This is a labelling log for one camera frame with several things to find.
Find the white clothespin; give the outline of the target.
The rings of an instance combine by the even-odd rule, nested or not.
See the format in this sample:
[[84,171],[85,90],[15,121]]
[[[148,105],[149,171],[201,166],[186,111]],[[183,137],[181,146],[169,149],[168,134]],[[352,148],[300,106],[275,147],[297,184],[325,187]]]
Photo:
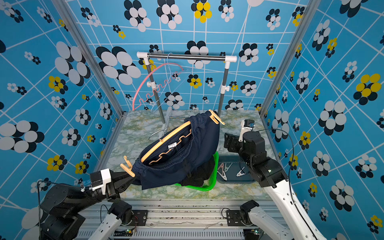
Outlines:
[[241,169],[238,173],[237,173],[237,177],[241,177],[241,176],[244,176],[246,175],[246,173],[243,171],[243,169]]
[[218,174],[221,176],[221,178],[224,180],[224,181],[227,181],[228,178],[227,178],[227,171],[229,170],[229,168],[232,166],[232,163],[227,165],[227,163],[221,163],[218,167]]

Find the wooden hanger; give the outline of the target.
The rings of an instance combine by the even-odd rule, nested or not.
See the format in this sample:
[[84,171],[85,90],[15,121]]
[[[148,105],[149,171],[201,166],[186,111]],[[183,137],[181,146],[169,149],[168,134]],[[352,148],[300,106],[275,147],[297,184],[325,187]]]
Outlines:
[[183,123],[170,133],[161,138],[153,147],[151,147],[141,158],[143,164],[152,165],[157,162],[164,162],[163,158],[174,150],[192,134],[191,122]]

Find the navy blue shorts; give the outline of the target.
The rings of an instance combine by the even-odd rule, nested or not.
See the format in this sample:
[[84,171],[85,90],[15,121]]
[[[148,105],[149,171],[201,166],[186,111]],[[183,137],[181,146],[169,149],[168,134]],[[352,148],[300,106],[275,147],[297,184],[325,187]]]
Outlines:
[[159,140],[144,148],[133,165],[133,172],[137,176],[134,185],[141,186],[142,190],[174,185],[207,162],[217,151],[221,125],[216,125],[210,115],[206,111],[184,120],[184,123],[191,122],[192,134],[167,154],[163,158],[164,162],[152,165],[141,162],[144,154]]

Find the black shorts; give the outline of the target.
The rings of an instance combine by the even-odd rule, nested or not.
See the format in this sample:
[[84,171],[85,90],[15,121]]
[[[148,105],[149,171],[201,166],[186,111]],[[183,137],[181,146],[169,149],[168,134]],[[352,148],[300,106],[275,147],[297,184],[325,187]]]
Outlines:
[[214,156],[199,166],[196,170],[194,170],[191,174],[189,174],[184,180],[180,182],[181,186],[193,186],[193,187],[202,187],[204,185],[204,181],[208,180],[214,170],[215,160]]

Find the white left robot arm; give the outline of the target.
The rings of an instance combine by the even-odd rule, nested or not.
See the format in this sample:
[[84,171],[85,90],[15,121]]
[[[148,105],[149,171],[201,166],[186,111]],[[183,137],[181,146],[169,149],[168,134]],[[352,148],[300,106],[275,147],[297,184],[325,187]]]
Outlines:
[[92,233],[92,240],[107,240],[120,225],[131,222],[132,206],[121,200],[120,194],[136,180],[135,174],[104,169],[92,173],[90,180],[89,187],[55,184],[47,192],[38,210],[41,240],[75,239],[86,220],[80,212],[104,200],[112,206]]

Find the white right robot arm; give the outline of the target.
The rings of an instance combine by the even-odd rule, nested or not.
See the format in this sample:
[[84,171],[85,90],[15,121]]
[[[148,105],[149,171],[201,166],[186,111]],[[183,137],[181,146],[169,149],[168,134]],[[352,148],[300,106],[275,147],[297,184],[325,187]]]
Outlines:
[[273,240],[323,240],[324,235],[294,195],[290,178],[282,165],[267,157],[265,141],[258,132],[247,131],[240,136],[225,134],[225,149],[237,153],[247,165],[251,177],[270,196],[287,226],[269,216],[254,200],[240,206],[244,225],[255,225]]

